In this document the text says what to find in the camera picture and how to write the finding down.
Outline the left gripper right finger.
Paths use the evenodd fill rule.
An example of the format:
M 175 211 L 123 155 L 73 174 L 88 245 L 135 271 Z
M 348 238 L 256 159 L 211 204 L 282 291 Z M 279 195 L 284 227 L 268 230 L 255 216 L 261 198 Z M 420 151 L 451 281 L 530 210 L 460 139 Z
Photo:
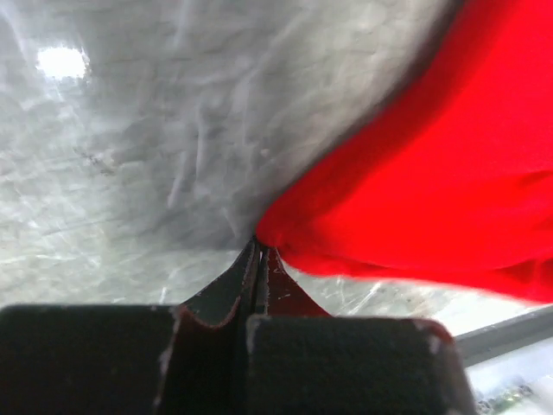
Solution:
M 333 317 L 264 249 L 245 326 L 249 414 L 473 414 L 454 338 L 422 318 Z

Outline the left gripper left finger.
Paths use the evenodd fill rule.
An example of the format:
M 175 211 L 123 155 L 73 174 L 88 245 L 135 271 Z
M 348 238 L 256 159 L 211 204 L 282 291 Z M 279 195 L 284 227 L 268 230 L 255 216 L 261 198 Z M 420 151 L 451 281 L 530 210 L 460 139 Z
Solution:
M 15 304 L 1 311 L 4 414 L 230 414 L 257 242 L 179 305 Z

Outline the red t shirt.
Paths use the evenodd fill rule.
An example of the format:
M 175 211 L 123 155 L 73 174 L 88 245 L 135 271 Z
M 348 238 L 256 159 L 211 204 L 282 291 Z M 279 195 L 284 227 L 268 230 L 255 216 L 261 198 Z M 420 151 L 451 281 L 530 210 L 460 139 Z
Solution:
M 320 276 L 552 299 L 552 4 L 469 1 L 428 70 L 257 237 Z

